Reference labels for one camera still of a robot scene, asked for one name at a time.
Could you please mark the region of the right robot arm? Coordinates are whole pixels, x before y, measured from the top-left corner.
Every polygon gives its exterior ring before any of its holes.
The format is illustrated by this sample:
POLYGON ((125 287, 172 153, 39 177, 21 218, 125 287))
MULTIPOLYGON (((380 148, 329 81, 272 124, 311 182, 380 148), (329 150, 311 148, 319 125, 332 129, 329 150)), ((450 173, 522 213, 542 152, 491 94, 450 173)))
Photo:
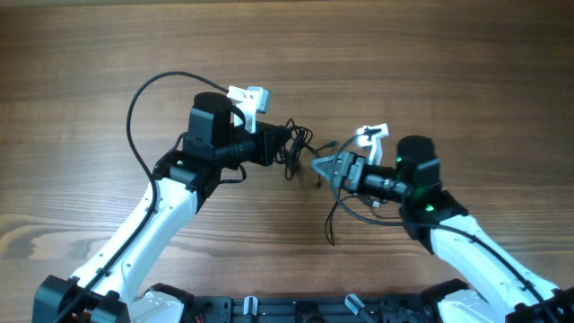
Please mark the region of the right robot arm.
POLYGON ((400 221, 412 240, 454 267, 460 279, 422 294, 429 318, 440 322, 571 322, 573 291, 521 265, 499 246, 470 212, 442 187, 440 161, 429 137, 409 135, 396 147, 393 168, 373 165, 341 147, 315 159, 312 169, 328 180, 338 205, 352 217, 383 225, 353 211, 340 197, 375 197, 400 205, 400 221))

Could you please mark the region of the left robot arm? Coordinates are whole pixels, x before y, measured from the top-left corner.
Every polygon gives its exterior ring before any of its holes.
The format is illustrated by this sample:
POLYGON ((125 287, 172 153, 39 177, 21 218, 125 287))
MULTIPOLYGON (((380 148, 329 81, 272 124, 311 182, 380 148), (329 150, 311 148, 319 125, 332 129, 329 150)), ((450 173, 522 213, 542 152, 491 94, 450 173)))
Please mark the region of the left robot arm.
POLYGON ((203 314, 192 294, 165 284, 140 286, 173 236, 223 183, 222 170, 244 162, 269 166, 290 132, 257 121, 271 100, 263 87, 194 97, 188 129, 153 168, 144 196, 112 238, 64 280, 48 276, 36 291, 35 322, 193 322, 203 314))

